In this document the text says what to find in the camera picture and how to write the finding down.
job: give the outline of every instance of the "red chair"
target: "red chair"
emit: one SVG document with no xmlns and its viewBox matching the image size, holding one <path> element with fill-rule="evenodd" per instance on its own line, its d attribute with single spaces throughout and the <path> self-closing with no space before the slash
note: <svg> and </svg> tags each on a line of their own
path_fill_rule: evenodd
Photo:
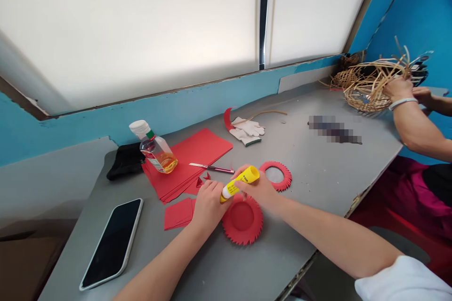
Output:
<svg viewBox="0 0 452 301">
<path fill-rule="evenodd" d="M 425 233 L 388 209 L 372 190 L 353 211 L 350 220 L 367 228 L 381 227 L 397 233 L 422 248 L 429 256 L 427 267 L 452 286 L 452 245 L 446 239 Z"/>
</svg>

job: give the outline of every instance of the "yellow glue stick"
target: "yellow glue stick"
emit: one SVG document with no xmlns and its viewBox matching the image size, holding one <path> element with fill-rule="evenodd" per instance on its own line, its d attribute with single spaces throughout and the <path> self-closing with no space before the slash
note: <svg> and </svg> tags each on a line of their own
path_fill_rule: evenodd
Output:
<svg viewBox="0 0 452 301">
<path fill-rule="evenodd" d="M 234 182 L 239 180 L 245 183 L 252 183 L 259 178 L 259 171 L 254 166 L 249 166 L 238 177 L 233 179 L 230 183 L 224 186 L 220 196 L 220 203 L 226 202 L 229 198 L 233 197 L 239 189 L 234 185 Z"/>
</svg>

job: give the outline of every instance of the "hand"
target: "hand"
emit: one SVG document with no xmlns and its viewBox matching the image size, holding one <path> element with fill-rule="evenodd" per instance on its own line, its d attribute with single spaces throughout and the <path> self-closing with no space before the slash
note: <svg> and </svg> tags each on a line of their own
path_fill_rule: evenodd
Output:
<svg viewBox="0 0 452 301">
<path fill-rule="evenodd" d="M 421 104 L 428 104 L 432 100 L 432 92 L 427 87 L 414 87 L 413 95 Z"/>
<path fill-rule="evenodd" d="M 243 165 L 237 169 L 232 178 L 235 179 L 238 177 L 249 166 L 250 165 Z M 265 173 L 262 171 L 259 171 L 259 179 L 252 184 L 247 184 L 243 181 L 236 181 L 234 185 L 242 192 L 252 196 L 258 204 L 267 209 L 270 209 L 278 198 L 278 192 L 273 188 L 272 183 L 267 179 Z"/>
<path fill-rule="evenodd" d="M 392 102 L 413 97 L 413 83 L 403 77 L 391 79 L 383 88 L 383 94 L 389 96 Z"/>
<path fill-rule="evenodd" d="M 220 203 L 223 187 L 221 182 L 207 180 L 199 188 L 191 224 L 209 233 L 213 232 L 232 203 L 232 199 Z"/>
</svg>

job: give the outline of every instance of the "white glove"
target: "white glove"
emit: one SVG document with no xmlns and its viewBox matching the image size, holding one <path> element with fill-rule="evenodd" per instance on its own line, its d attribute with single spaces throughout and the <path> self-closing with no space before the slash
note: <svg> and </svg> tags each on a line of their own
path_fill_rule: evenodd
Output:
<svg viewBox="0 0 452 301">
<path fill-rule="evenodd" d="M 245 119 L 236 118 L 232 123 L 240 121 L 245 121 Z M 235 129 L 229 130 L 229 133 L 231 133 L 237 140 L 242 141 L 245 147 L 248 147 L 253 143 L 262 141 L 259 135 L 264 135 L 264 129 L 259 126 L 258 122 L 246 121 L 238 124 Z"/>
<path fill-rule="evenodd" d="M 265 130 L 264 130 L 263 127 L 259 126 L 258 122 L 248 120 L 248 121 L 243 122 L 241 124 L 234 125 L 234 124 L 236 124 L 238 122 L 241 122 L 241 121 L 245 121 L 245 119 L 237 117 L 231 123 L 235 127 L 235 129 L 243 129 L 246 132 L 246 134 L 248 134 L 249 136 L 264 135 Z"/>
</svg>

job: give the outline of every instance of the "silver bracelet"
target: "silver bracelet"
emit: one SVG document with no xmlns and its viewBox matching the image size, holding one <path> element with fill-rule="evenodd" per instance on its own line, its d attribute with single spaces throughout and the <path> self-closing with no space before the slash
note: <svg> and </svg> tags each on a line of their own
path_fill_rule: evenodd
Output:
<svg viewBox="0 0 452 301">
<path fill-rule="evenodd" d="M 397 100 L 396 102 L 392 103 L 392 105 L 389 106 L 389 110 L 393 111 L 395 107 L 400 106 L 401 104 L 403 104 L 405 102 L 410 102 L 410 101 L 418 102 L 418 100 L 416 100 L 415 98 L 405 98 L 405 99 Z"/>
</svg>

